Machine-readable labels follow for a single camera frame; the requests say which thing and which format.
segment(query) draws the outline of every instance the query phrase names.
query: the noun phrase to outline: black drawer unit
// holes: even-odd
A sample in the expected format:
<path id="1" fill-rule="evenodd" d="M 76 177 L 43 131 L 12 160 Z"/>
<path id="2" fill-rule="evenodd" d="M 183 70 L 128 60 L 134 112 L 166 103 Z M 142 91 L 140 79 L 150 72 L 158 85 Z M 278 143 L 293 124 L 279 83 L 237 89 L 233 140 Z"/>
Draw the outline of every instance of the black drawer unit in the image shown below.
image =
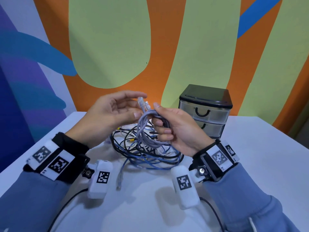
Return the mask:
<path id="1" fill-rule="evenodd" d="M 217 139 L 233 104 L 227 89 L 190 84 L 179 96 L 178 107 L 189 113 L 208 136 Z"/>

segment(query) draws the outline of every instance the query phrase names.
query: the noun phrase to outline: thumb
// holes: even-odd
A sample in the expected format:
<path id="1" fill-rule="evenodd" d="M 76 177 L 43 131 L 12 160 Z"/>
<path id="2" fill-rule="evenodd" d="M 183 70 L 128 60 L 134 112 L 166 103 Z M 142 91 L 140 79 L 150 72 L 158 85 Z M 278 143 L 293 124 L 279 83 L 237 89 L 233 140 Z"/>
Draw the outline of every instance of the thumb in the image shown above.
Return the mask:
<path id="1" fill-rule="evenodd" d="M 160 116 L 163 116 L 167 120 L 170 120 L 173 118 L 174 113 L 160 106 L 158 103 L 154 103 L 154 109 L 156 110 L 157 113 L 159 113 Z"/>
<path id="2" fill-rule="evenodd" d="M 141 112 L 127 111 L 116 115 L 116 122 L 118 126 L 134 124 L 141 117 Z"/>

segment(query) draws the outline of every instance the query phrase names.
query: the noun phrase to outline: blue sweatshirt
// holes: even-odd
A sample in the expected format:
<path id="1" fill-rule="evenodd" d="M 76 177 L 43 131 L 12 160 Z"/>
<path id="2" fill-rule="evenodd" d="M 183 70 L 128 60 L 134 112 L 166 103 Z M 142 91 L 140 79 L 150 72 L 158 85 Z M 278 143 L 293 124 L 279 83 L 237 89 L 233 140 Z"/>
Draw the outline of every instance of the blue sweatshirt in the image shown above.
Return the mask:
<path id="1" fill-rule="evenodd" d="M 278 199 L 265 194 L 239 163 L 219 182 L 205 182 L 228 232 L 298 232 Z M 22 172 L 0 198 L 0 232 L 46 232 L 70 185 Z"/>

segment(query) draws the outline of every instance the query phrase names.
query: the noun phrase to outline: hand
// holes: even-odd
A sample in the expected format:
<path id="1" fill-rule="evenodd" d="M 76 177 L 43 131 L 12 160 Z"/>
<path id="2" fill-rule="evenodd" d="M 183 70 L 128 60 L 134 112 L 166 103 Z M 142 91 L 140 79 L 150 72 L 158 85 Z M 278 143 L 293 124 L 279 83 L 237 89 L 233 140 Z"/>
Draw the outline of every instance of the hand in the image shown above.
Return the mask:
<path id="1" fill-rule="evenodd" d="M 154 128 L 159 133 L 158 140 L 171 141 L 171 145 L 176 150 L 191 157 L 214 143 L 214 140 L 207 136 L 185 111 L 177 108 L 164 108 L 157 103 L 154 103 L 154 108 L 171 125 L 170 129 L 164 128 L 160 119 L 152 119 Z"/>
<path id="2" fill-rule="evenodd" d="M 137 91 L 120 91 L 100 97 L 68 132 L 70 138 L 93 148 L 120 126 L 137 123 L 142 111 L 133 98 L 146 98 Z"/>

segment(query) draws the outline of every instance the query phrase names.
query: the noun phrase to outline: black lid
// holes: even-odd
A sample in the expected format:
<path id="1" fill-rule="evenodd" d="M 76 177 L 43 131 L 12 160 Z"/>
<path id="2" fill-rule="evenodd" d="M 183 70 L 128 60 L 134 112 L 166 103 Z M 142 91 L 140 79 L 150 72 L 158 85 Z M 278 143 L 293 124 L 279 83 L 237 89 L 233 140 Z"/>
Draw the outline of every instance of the black lid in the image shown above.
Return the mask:
<path id="1" fill-rule="evenodd" d="M 226 109 L 233 107 L 229 90 L 201 85 L 188 85 L 179 99 L 209 107 Z"/>

